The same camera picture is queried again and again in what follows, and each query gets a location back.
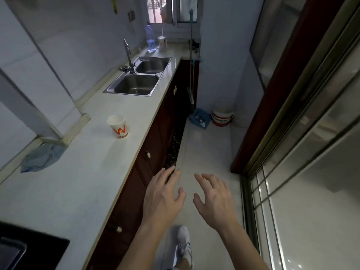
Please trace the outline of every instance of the logo on paper cup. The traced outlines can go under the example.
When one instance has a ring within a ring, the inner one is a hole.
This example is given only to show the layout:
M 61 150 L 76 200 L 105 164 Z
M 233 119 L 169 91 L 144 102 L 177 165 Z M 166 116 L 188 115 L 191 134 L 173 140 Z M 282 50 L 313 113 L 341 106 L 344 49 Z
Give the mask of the logo on paper cup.
M 126 125 L 124 125 L 124 129 L 122 129 L 122 128 L 119 128 L 117 131 L 115 130 L 115 129 L 113 129 L 114 130 L 114 132 L 119 136 L 119 137 L 125 137 L 125 136 L 127 136 L 128 135 L 128 133 L 126 132 Z

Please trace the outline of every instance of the plastic water bottle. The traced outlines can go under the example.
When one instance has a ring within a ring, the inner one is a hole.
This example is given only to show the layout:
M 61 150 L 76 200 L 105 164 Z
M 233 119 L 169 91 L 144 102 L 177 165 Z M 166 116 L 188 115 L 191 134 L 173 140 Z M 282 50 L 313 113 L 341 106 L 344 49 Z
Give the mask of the plastic water bottle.
M 156 51 L 155 35 L 154 35 L 154 31 L 150 27 L 149 22 L 148 25 L 146 26 L 145 36 L 146 36 L 146 44 L 148 45 L 148 52 L 154 53 Z

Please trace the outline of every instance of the double sink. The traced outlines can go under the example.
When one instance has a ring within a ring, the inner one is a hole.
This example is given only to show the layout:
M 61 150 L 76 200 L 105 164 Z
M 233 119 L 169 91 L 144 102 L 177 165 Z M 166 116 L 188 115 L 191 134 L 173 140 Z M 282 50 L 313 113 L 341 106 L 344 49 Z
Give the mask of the double sink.
M 134 73 L 123 72 L 104 93 L 151 96 L 171 58 L 138 57 L 134 61 Z

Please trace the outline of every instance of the faucet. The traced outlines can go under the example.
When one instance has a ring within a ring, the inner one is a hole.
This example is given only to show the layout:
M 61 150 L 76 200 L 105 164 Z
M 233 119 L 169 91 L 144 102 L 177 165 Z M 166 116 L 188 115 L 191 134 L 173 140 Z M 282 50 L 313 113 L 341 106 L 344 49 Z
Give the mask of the faucet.
M 125 46 L 125 51 L 126 51 L 127 59 L 129 60 L 129 69 L 128 69 L 128 72 L 130 72 L 131 74 L 133 74 L 133 73 L 135 73 L 134 64 L 131 62 L 131 59 L 130 59 L 130 55 L 131 55 L 130 48 L 129 48 L 129 45 L 128 45 L 128 43 L 126 42 L 125 39 L 124 39 L 124 46 Z

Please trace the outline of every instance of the tiled floor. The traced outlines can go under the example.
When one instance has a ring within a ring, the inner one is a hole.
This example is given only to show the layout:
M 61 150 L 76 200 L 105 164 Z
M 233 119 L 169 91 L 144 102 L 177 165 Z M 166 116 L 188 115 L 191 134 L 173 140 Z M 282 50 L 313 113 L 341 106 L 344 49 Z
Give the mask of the tiled floor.
M 230 173 L 230 164 L 230 127 L 216 127 L 210 123 L 208 128 L 203 130 L 187 120 L 176 162 L 176 168 L 182 169 L 178 188 L 183 187 L 187 199 L 173 228 L 164 235 L 160 243 L 153 270 L 165 270 L 173 266 L 175 232 L 176 226 L 180 224 L 186 225 L 190 232 L 195 270 L 234 269 L 220 237 L 205 223 L 193 204 L 194 193 L 198 193 L 204 201 L 204 193 L 195 180 L 194 173 L 213 173 L 226 181 L 232 191 L 238 220 L 243 224 L 239 175 Z

